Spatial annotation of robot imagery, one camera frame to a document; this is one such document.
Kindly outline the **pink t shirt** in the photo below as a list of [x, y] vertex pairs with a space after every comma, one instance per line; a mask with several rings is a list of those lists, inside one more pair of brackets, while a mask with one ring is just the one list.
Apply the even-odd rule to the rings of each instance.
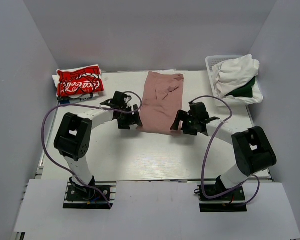
[[183, 107], [184, 75], [160, 74], [150, 71], [147, 75], [139, 112], [144, 133], [178, 135], [171, 130], [177, 113]]

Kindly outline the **green and white t shirt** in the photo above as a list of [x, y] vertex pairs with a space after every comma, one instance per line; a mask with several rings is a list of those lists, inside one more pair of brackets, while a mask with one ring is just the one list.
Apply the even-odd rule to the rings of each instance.
[[225, 101], [229, 106], [248, 106], [253, 104], [260, 104], [264, 96], [261, 93], [257, 77], [251, 79], [246, 85], [233, 90], [224, 97], [220, 97], [217, 87], [213, 84], [214, 94], [217, 98]]

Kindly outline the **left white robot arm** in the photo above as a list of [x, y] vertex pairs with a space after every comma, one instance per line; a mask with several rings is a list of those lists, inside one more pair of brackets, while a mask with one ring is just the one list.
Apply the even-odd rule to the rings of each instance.
[[66, 113], [63, 116], [54, 140], [54, 148], [66, 160], [72, 177], [70, 182], [79, 186], [78, 193], [89, 200], [95, 196], [95, 179], [89, 170], [86, 154], [89, 150], [92, 130], [116, 120], [118, 129], [129, 130], [131, 126], [141, 127], [138, 105], [130, 105], [133, 92], [116, 91], [113, 98], [100, 106], [81, 113]]

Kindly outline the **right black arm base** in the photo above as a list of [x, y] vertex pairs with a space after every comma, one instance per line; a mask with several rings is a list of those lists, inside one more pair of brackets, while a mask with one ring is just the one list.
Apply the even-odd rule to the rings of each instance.
[[202, 186], [198, 185], [193, 191], [199, 199], [201, 213], [242, 213], [247, 212], [246, 196], [243, 187], [214, 199], [206, 198]]

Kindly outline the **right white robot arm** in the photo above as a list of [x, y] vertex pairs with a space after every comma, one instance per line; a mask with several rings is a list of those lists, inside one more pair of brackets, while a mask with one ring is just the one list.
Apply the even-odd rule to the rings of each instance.
[[226, 200], [234, 193], [234, 188], [253, 174], [259, 173], [277, 164], [277, 157], [260, 126], [252, 128], [231, 128], [226, 120], [210, 117], [202, 102], [189, 103], [190, 110], [178, 110], [171, 126], [172, 131], [181, 129], [186, 135], [198, 133], [217, 138], [233, 146], [235, 164], [226, 173], [217, 177], [216, 195]]

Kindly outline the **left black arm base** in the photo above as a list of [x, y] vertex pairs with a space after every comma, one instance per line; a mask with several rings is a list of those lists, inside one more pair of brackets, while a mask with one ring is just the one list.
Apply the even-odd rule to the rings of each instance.
[[65, 190], [63, 208], [83, 210], [110, 210], [115, 202], [117, 184], [114, 182], [96, 182], [95, 189], [78, 185], [72, 178]]

